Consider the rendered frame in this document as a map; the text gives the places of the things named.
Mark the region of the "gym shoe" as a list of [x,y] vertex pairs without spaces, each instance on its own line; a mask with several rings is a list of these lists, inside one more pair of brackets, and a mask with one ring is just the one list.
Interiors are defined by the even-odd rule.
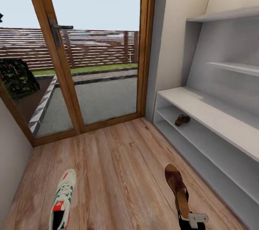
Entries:
[[76,172],[73,168],[69,168],[64,172],[58,183],[48,230],[59,230],[62,228],[67,230],[69,224],[69,207],[75,185]]

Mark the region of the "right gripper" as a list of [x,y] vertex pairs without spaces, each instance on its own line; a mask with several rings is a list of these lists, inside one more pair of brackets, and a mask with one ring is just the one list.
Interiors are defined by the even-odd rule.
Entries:
[[204,222],[197,223],[198,229],[191,228],[189,221],[186,221],[186,220],[184,221],[180,220],[179,223],[180,223],[181,230],[205,230]]

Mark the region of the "sandal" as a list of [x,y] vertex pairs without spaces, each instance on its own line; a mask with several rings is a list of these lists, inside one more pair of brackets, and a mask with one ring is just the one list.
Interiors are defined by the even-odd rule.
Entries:
[[174,193],[175,205],[179,215],[183,216],[185,219],[189,219],[189,194],[185,184],[182,181],[182,175],[174,165],[169,164],[165,168],[165,178]]
[[176,126],[180,126],[182,123],[189,123],[190,117],[187,115],[180,115],[179,118],[175,121]]

